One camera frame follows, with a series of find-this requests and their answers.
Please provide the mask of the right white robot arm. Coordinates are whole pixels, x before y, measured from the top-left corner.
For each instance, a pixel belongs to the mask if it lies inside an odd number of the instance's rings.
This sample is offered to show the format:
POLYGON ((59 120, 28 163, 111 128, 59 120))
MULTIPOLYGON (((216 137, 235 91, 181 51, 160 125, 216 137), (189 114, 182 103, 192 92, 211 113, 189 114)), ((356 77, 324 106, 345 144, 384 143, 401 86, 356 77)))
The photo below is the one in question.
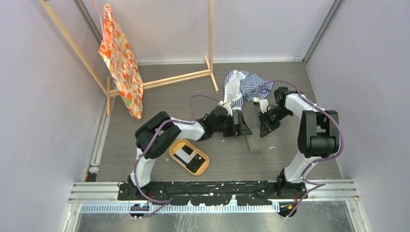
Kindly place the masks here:
POLYGON ((292 162, 277 176, 276 192, 282 198, 289 198, 295 191, 301 191, 303 178, 320 159, 327 159, 340 148, 338 113, 324 110, 298 91, 279 87, 274 92, 276 105, 266 99, 254 97, 259 106, 260 136, 265 137, 278 129, 281 120, 297 116, 300 120, 297 136, 298 152, 292 162))

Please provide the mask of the orange oval tray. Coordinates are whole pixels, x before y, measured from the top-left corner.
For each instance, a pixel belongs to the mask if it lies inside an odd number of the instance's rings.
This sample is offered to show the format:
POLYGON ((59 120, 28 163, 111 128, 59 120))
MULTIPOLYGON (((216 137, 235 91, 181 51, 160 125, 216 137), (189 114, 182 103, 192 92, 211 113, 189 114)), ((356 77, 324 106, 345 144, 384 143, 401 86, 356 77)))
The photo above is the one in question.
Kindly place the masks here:
POLYGON ((202 175, 209 166, 209 157, 185 139, 169 147, 170 157, 193 176, 202 175))

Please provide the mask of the grey card holder wallet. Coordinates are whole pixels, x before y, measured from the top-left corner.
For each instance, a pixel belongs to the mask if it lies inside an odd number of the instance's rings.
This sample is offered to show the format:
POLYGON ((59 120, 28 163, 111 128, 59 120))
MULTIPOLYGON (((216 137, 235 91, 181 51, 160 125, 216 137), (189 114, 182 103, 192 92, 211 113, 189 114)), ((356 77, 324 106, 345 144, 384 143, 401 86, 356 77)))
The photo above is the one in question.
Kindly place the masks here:
POLYGON ((251 129, 252 135, 246 135, 247 144, 250 152, 257 152, 266 149, 266 143, 263 138, 260 137, 260 129, 251 129))

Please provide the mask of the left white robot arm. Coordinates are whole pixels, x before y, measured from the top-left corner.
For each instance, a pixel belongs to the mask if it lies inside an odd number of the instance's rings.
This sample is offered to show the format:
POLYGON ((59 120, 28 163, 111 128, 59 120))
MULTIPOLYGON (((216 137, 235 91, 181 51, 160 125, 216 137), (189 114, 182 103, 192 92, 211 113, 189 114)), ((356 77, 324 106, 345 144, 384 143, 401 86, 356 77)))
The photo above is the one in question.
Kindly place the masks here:
POLYGON ((221 106, 194 121, 179 120, 165 111, 159 112, 135 133, 137 157, 127 180, 129 194, 137 200, 147 196, 155 161, 166 151, 191 175, 202 175, 209 166, 209 158, 190 141, 205 141, 214 133, 222 133, 224 137, 252 135, 242 113, 237 116, 235 124, 232 113, 221 106))

